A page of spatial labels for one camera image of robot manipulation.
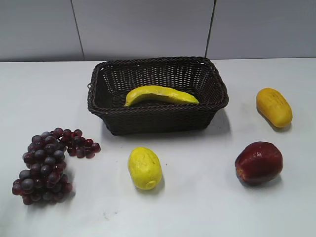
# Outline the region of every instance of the brown wicker basket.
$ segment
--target brown wicker basket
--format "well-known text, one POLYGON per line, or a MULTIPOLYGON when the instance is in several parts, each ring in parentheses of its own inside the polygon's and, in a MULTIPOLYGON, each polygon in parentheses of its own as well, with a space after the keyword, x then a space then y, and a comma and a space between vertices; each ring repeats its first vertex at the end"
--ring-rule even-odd
POLYGON ((98 64, 88 85, 88 109, 113 135, 172 132, 206 128, 228 104, 217 69, 203 57, 119 60, 98 64), (144 101, 124 107, 129 91, 161 85, 194 95, 199 104, 144 101))

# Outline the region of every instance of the yellow lemon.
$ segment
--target yellow lemon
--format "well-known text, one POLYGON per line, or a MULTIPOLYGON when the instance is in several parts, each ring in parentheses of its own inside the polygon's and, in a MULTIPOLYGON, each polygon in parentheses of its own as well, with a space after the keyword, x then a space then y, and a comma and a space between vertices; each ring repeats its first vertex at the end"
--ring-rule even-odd
POLYGON ((160 100, 173 104, 198 104, 198 100, 185 92, 158 85, 145 85, 133 89, 126 96, 125 106, 144 100, 160 100))
POLYGON ((128 170, 136 187, 153 189, 162 178, 162 170, 157 155, 145 147, 135 148, 129 156, 128 170))

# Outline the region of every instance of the purple grape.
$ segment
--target purple grape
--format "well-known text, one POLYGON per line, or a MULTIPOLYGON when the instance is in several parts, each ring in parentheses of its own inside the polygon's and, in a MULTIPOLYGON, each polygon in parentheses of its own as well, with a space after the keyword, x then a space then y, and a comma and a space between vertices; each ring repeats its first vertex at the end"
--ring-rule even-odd
POLYGON ((53 193, 58 193, 61 191, 62 187, 63 185, 61 183, 57 183, 55 187, 53 187, 51 190, 53 191, 53 193))
POLYGON ((64 198, 64 194, 63 193, 56 193, 54 194, 54 200, 55 201, 61 201, 64 198))
POLYGON ((31 152, 34 150, 34 145, 33 143, 31 143, 29 146, 28 146, 28 152, 31 152))
POLYGON ((41 194, 39 194, 39 193, 32 193, 30 195, 30 198, 31 198, 32 201, 39 201, 39 200, 41 200, 41 194))
POLYGON ((82 142, 81 137, 76 136, 76 137, 74 138, 74 144, 75 144, 76 146, 82 146, 84 143, 82 142))
POLYGON ((33 143, 41 142, 42 140, 43 140, 43 138, 40 135, 35 135, 34 137, 32 137, 33 143))
POLYGON ((32 201, 32 199, 31 199, 31 197, 30 197, 29 195, 24 195, 24 196, 22 197, 22 201, 23 201, 23 203, 24 203, 25 205, 31 205, 31 204, 33 204, 33 201, 32 201))
POLYGON ((94 152, 86 152, 85 157, 88 159, 94 158, 94 152))
POLYGON ((34 180, 34 187, 36 189, 40 189, 44 186, 43 180, 42 179, 35 179, 34 180))
POLYGON ((22 170, 20 173, 19 173, 19 179, 20 180, 24 180, 24 179, 27 179, 27 178, 30 178, 31 176, 31 173, 29 170, 25 169, 25 170, 22 170))
POLYGON ((45 151, 48 155, 53 154, 55 152, 55 150, 57 150, 56 144, 49 143, 45 146, 45 151))
POLYGON ((92 150, 93 150, 94 152, 99 152, 99 151, 101 151, 101 147, 100 147, 99 143, 96 143, 96 142, 92 144, 91 148, 92 148, 92 150))
POLYGON ((93 144, 93 140, 92 139, 87 139, 84 143, 85 147, 91 147, 93 144))
POLYGON ((63 164, 55 164, 53 166, 53 172, 55 172, 55 173, 61 174, 63 172, 63 170, 64 170, 63 164))
POLYGON ((32 188, 30 190, 24 190, 23 191, 24 194, 31 194, 32 192, 34 192, 34 188, 32 188))
POLYGON ((44 164, 47 164, 47 165, 54 165, 55 163, 56 163, 56 159, 54 157, 47 157, 44 160, 44 164))
POLYGON ((62 183, 62 184, 66 184, 66 183, 68 182, 68 176, 67 176, 67 174, 63 174, 63 175, 60 177, 59 182, 62 183))
POLYGON ((76 130, 74 131, 74 135, 81 137, 81 136, 82 136, 82 131, 81 131, 80 129, 76 129, 76 130))
POLYGON ((34 153, 36 162, 42 163, 46 158, 46 152, 44 150, 38 150, 34 153))
POLYGON ((60 180, 60 175, 54 172, 51 172, 47 177, 47 181, 52 184, 56 184, 60 180))
POLYGON ((53 193, 51 191, 47 191, 42 195, 43 200, 50 201, 53 198, 53 193))
POLYGON ((34 187, 34 180, 27 178, 21 182, 21 188, 24 191, 31 190, 34 187))
POLYGON ((40 164, 32 164, 30 166, 30 173, 32 176, 38 176, 40 175, 40 169, 41 169, 41 165, 40 164))
POLYGON ((33 154, 25 155, 23 161, 25 164, 34 164, 35 163, 34 155, 33 154))
POLYGON ((21 194, 23 194, 23 190, 22 190, 22 188, 21 188, 21 185, 20 185, 20 184, 15 184, 15 185, 13 185, 13 187, 12 187, 12 193, 13 193, 14 195, 21 195, 21 194))
POLYGON ((48 181, 46 182, 46 187, 47 187, 48 189, 54 188, 55 185, 56 185, 56 184, 50 183, 50 182, 48 182, 48 181))
POLYGON ((65 194, 70 193, 73 190, 73 185, 71 183, 66 183, 63 185, 62 192, 65 194))
POLYGON ((53 134, 51 134, 50 132, 43 132, 42 134, 41 134, 41 137, 43 138, 43 139, 45 139, 46 137, 49 137, 49 136, 52 136, 53 134))
POLYGON ((45 146, 45 143, 43 141, 35 142, 34 143, 34 149, 37 151, 39 149, 43 149, 45 146))
POLYGON ((56 144, 57 143, 57 139, 53 136, 49 136, 45 138, 45 143, 46 144, 56 144))
POLYGON ((52 171, 52 167, 49 165, 43 165, 40 169, 40 173, 42 174, 42 176, 48 176, 52 171))
POLYGON ((78 158, 84 158, 85 156, 84 147, 78 147, 76 151, 76 155, 78 158))
POLYGON ((29 153, 28 152, 25 152, 23 155, 22 155, 22 160, 24 160, 25 156, 28 155, 29 153))
POLYGON ((61 128, 55 128, 54 133, 56 137, 61 137, 63 135, 63 130, 61 128))
POLYGON ((20 179, 16 179, 14 182, 13 182, 13 185, 15 184, 20 184, 21 183, 21 180, 20 179))
POLYGON ((68 147, 67 151, 71 157, 76 155, 76 147, 68 147))
POLYGON ((63 131, 63 136, 71 138, 71 130, 70 129, 65 129, 63 131))

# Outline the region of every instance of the white table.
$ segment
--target white table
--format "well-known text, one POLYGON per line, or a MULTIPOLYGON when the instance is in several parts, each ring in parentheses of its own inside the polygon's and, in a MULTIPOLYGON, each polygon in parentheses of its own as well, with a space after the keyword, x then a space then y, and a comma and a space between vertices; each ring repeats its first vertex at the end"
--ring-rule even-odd
POLYGON ((1 237, 296 237, 316 235, 316 59, 216 60, 229 104, 204 131, 111 135, 87 110, 86 85, 97 62, 0 63, 1 237), (257 92, 279 90, 293 110, 289 131, 258 114, 257 92), (66 156, 76 195, 25 206, 11 194, 33 135, 55 127, 99 142, 93 159, 66 156), (234 161, 245 146, 269 141, 282 152, 281 176, 246 188, 234 161), (131 150, 156 152, 164 184, 137 191, 131 150))

